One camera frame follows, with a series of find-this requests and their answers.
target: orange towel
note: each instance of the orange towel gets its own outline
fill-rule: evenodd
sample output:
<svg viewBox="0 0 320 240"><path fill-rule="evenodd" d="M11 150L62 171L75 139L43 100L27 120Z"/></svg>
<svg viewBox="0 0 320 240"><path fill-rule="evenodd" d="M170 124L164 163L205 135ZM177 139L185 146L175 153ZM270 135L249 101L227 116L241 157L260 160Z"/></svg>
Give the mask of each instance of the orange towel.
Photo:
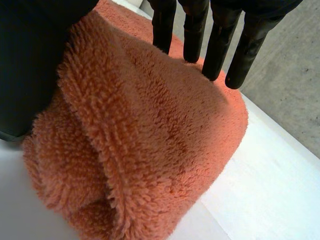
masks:
<svg viewBox="0 0 320 240"><path fill-rule="evenodd" d="M239 146L241 95L106 0L70 32L59 90L24 141L33 186L81 239L165 239Z"/></svg>

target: towel fold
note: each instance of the towel fold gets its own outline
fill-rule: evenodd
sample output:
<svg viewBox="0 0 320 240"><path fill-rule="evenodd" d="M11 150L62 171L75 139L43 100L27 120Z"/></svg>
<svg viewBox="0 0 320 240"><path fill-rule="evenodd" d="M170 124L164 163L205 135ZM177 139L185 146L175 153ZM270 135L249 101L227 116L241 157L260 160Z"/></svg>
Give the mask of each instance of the towel fold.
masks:
<svg viewBox="0 0 320 240"><path fill-rule="evenodd" d="M244 136L238 91L153 47L151 22L107 0L70 30L57 90L25 139L44 204L84 240L162 240Z"/></svg>

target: gray floor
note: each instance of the gray floor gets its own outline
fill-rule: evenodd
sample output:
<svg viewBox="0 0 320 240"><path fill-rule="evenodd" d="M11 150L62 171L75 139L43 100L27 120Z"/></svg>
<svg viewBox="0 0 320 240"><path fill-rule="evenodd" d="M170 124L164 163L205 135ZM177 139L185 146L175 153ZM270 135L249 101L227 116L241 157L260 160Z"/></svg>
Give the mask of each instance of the gray floor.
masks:
<svg viewBox="0 0 320 240"><path fill-rule="evenodd" d="M144 0L141 9L153 15ZM222 69L226 72L244 25L240 18ZM174 33L183 40L185 13L178 4ZM201 56L211 28L208 14ZM320 1L304 0L267 36L241 92L320 158Z"/></svg>

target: white table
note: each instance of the white table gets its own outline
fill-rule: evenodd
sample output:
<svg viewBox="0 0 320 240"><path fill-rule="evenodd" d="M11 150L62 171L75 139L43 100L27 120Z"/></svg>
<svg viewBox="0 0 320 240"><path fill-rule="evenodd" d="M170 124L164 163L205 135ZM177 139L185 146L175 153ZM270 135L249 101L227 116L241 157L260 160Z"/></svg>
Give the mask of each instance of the white table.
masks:
<svg viewBox="0 0 320 240"><path fill-rule="evenodd" d="M169 239L320 240L320 160L243 99L249 124L241 145ZM21 149L1 140L0 239L78 239L38 200Z"/></svg>

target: black object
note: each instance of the black object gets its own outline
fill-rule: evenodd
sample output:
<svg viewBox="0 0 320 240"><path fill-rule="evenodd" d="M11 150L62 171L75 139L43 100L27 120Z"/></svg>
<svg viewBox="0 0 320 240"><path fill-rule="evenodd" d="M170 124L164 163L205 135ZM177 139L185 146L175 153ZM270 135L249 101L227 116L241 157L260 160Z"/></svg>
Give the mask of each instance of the black object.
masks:
<svg viewBox="0 0 320 240"><path fill-rule="evenodd" d="M183 58L196 63L204 39L209 0L179 0L185 12Z"/></svg>
<svg viewBox="0 0 320 240"><path fill-rule="evenodd" d="M148 0L154 10L152 18L153 45L169 54L177 8L176 0Z"/></svg>
<svg viewBox="0 0 320 240"><path fill-rule="evenodd" d="M0 139L19 141L57 87L68 28L98 0L0 0Z"/></svg>
<svg viewBox="0 0 320 240"><path fill-rule="evenodd" d="M244 28L225 78L225 85L228 88L238 89L241 87L268 32L282 18L261 19L248 13L245 15Z"/></svg>
<svg viewBox="0 0 320 240"><path fill-rule="evenodd" d="M210 81L217 79L225 61L242 9L211 4L213 26L203 63L202 74Z"/></svg>

